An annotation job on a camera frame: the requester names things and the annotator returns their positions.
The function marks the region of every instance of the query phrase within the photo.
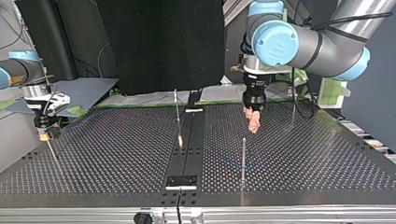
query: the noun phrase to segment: black curtain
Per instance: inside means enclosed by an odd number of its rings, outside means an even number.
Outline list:
[[[194,90],[224,71],[221,0],[98,0],[127,94]]]

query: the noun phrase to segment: optical breadboard table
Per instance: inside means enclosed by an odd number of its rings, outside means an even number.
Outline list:
[[[114,215],[103,209],[133,208],[129,216],[142,209],[175,213],[176,207],[302,214],[376,206],[370,209],[394,218],[395,164],[325,111],[303,119],[293,115],[292,103],[271,103],[253,134],[242,105],[202,108],[182,113],[180,126],[175,107],[92,110],[52,142],[58,161],[43,145],[0,174],[0,222],[17,214],[31,218],[34,211]],[[195,189],[166,190],[170,178],[183,176],[195,177]],[[24,208],[32,210],[26,215]]]

